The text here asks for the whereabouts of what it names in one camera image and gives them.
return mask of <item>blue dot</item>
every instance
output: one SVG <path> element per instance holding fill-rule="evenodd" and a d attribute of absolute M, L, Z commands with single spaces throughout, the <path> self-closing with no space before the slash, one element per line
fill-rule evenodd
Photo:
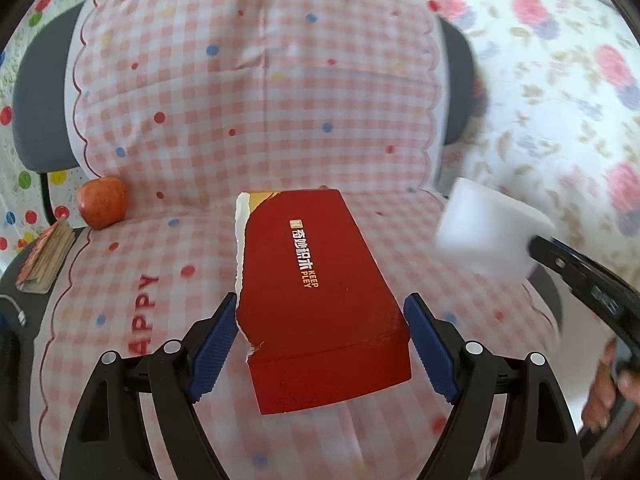
<path fill-rule="evenodd" d="M 453 312 L 447 312 L 444 315 L 444 321 L 448 321 L 451 324 L 455 325 L 458 322 L 458 318 L 456 317 L 456 315 Z"/>
<path fill-rule="evenodd" d="M 256 453 L 254 455 L 254 465 L 258 469 L 264 469 L 269 465 L 269 459 L 264 453 Z"/>

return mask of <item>apple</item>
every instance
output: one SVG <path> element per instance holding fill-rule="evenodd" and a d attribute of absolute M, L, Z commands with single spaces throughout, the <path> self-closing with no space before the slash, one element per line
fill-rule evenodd
<path fill-rule="evenodd" d="M 93 229 L 104 229 L 124 220 L 129 191 L 114 176 L 104 176 L 82 184 L 76 195 L 80 215 Z"/>

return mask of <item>white cable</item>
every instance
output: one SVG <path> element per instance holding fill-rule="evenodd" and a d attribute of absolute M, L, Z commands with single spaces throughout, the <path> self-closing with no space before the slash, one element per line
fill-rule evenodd
<path fill-rule="evenodd" d="M 0 300 L 7 300 L 15 307 L 15 311 L 18 313 L 18 321 L 20 322 L 20 326 L 27 325 L 27 315 L 24 313 L 24 310 L 20 308 L 17 301 L 14 300 L 11 296 L 6 294 L 0 294 Z"/>

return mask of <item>red cardboard box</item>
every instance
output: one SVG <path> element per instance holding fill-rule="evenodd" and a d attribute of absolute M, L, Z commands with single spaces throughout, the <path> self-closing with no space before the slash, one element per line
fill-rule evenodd
<path fill-rule="evenodd" d="M 409 380 L 408 327 L 340 192 L 242 194 L 238 205 L 240 251 L 250 214 L 236 317 L 254 346 L 260 412 Z"/>

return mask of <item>pink checkered fabric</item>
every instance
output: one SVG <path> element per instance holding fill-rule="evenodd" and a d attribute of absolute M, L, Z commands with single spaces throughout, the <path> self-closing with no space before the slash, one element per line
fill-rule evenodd
<path fill-rule="evenodd" d="M 442 200 L 420 190 L 343 195 L 399 303 L 419 292 L 437 317 L 454 322 L 465 338 L 480 340 L 496 354 L 523 358 L 555 348 L 555 324 L 535 309 L 523 286 L 494 283 L 433 256 Z M 76 244 L 35 348 L 32 428 L 48 478 L 59 471 L 76 404 L 100 354 L 115 349 L 132 355 L 129 343 L 140 338 L 150 339 L 149 352 L 168 338 L 182 338 L 234 289 L 234 211 L 232 199 L 207 210 L 167 208 L 156 218 L 85 232 Z M 142 274 L 158 281 L 141 290 Z M 133 331 L 141 292 L 155 302 L 143 313 L 152 330 Z M 413 480 L 449 414 L 450 406 L 434 393 L 411 346 L 413 377 L 407 383 L 332 406 L 262 416 L 247 351 L 239 335 L 213 392 L 196 404 L 232 479 Z M 500 426 L 502 406 L 494 405 L 479 463 Z M 175 478 L 150 396 L 143 396 L 142 407 L 160 475 Z"/>
<path fill-rule="evenodd" d="M 96 0 L 74 67 L 76 157 L 135 209 L 243 190 L 433 179 L 443 82 L 426 6 L 401 0 Z"/>

